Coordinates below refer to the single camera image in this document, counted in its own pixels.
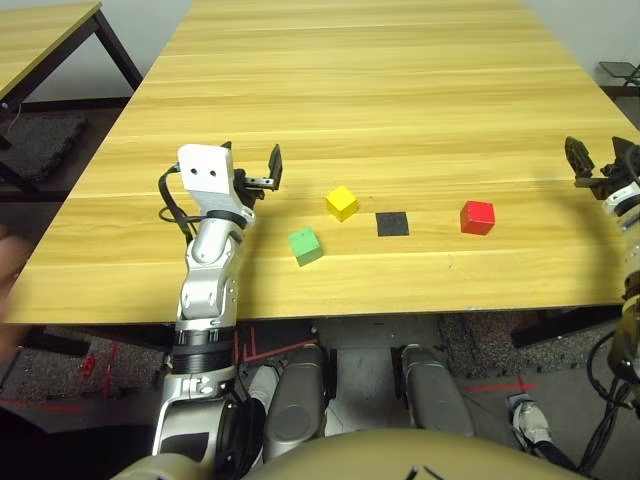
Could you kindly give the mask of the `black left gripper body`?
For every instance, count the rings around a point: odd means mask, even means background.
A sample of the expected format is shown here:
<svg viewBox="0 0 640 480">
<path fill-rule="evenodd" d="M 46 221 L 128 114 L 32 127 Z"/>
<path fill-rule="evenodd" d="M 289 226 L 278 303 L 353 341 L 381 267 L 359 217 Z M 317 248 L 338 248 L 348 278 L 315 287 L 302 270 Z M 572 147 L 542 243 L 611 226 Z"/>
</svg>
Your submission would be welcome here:
<svg viewBox="0 0 640 480">
<path fill-rule="evenodd" d="M 256 201 L 264 199 L 266 190 L 278 190 L 278 182 L 272 178 L 248 177 L 243 169 L 235 169 L 233 187 L 241 203 L 253 210 Z"/>
</svg>

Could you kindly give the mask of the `blurry bystander hand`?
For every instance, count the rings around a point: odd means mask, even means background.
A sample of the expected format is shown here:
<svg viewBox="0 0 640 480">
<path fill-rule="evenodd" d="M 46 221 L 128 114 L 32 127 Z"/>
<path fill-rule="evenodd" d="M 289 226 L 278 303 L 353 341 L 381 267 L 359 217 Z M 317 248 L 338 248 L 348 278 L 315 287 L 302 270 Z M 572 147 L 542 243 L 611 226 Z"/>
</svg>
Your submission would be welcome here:
<svg viewBox="0 0 640 480">
<path fill-rule="evenodd" d="M 20 344 L 28 327 L 7 322 L 11 306 L 11 290 L 19 272 L 26 264 L 31 253 L 30 245 L 22 238 L 1 235 L 1 360 L 4 361 Z"/>
</svg>

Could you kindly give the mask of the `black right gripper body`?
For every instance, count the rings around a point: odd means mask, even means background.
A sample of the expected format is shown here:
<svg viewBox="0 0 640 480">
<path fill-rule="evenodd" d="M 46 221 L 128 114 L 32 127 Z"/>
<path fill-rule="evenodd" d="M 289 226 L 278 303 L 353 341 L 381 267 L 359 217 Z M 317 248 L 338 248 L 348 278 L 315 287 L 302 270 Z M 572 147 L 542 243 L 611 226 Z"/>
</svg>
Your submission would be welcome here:
<svg viewBox="0 0 640 480">
<path fill-rule="evenodd" d="M 627 158 L 630 160 L 630 170 L 618 170 L 612 164 L 608 164 L 601 169 L 603 177 L 593 178 L 591 176 L 576 176 L 574 184 L 578 188 L 588 188 L 596 199 L 606 199 L 616 191 L 627 187 L 632 182 L 639 182 L 638 171 L 634 165 L 634 159 L 638 157 L 638 148 L 632 147 Z"/>
</svg>

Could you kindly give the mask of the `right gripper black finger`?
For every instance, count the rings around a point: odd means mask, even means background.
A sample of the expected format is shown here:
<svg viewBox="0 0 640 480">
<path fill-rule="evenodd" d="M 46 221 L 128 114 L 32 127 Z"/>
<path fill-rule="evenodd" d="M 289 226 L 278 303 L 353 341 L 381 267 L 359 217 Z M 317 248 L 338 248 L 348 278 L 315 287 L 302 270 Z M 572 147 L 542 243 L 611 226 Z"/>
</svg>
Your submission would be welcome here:
<svg viewBox="0 0 640 480">
<path fill-rule="evenodd" d="M 592 175 L 595 165 L 582 141 L 568 136 L 565 139 L 564 150 L 566 159 L 576 176 Z"/>
<path fill-rule="evenodd" d="M 613 136 L 612 145 L 614 150 L 613 167 L 618 170 L 630 170 L 630 160 L 627 158 L 628 151 L 633 147 L 633 143 L 627 139 Z"/>
</svg>

